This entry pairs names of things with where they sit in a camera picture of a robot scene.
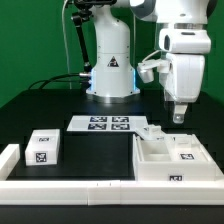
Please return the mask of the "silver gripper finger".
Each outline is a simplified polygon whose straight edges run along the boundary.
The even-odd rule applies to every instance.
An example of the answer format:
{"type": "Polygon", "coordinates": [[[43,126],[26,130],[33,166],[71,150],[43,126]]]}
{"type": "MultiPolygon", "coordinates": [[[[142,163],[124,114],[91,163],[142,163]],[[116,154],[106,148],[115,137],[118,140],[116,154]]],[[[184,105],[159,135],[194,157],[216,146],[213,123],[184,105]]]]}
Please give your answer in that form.
{"type": "Polygon", "coordinates": [[[176,124],[182,124],[184,122],[187,105],[183,103],[174,103],[173,122],[176,124]]]}

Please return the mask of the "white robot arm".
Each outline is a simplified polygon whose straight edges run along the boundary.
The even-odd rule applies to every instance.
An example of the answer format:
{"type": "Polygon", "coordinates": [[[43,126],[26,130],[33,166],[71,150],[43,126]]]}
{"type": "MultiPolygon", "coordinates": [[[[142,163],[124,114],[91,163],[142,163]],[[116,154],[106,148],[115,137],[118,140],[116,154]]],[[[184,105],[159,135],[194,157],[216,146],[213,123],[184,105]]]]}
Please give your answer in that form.
{"type": "Polygon", "coordinates": [[[173,122],[184,122],[187,106],[197,100],[211,40],[205,25],[218,0],[115,0],[114,7],[129,7],[134,16],[156,24],[155,51],[137,68],[130,65],[130,30],[114,18],[111,8],[97,2],[93,21],[97,39],[97,63],[91,71],[87,94],[104,103],[122,102],[139,93],[135,77],[149,83],[154,74],[172,101],[173,122]]]}

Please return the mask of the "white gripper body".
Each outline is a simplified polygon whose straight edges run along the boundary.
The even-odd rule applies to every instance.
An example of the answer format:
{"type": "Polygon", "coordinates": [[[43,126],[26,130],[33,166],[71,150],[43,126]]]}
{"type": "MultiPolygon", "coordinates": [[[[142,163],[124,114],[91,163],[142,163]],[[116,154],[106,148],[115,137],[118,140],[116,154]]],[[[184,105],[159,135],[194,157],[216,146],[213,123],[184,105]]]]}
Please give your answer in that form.
{"type": "Polygon", "coordinates": [[[163,28],[159,48],[168,61],[168,70],[159,76],[165,92],[176,102],[195,102],[202,85],[204,55],[211,49],[207,31],[163,28]]]}

